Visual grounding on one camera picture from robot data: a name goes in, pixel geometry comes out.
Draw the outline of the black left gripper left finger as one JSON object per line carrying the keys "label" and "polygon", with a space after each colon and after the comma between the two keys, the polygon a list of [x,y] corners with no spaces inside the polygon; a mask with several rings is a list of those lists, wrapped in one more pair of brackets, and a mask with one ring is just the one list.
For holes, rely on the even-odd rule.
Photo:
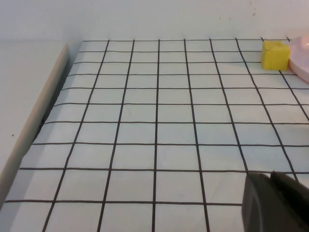
{"label": "black left gripper left finger", "polygon": [[297,231],[297,219],[290,206],[264,174],[246,176],[242,221],[246,232]]}

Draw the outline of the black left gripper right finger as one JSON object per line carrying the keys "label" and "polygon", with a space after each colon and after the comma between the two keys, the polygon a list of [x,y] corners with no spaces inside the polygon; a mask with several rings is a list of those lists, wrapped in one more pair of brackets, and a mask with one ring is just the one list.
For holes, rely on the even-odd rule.
{"label": "black left gripper right finger", "polygon": [[270,181],[298,228],[309,231],[309,189],[281,172],[272,172]]}

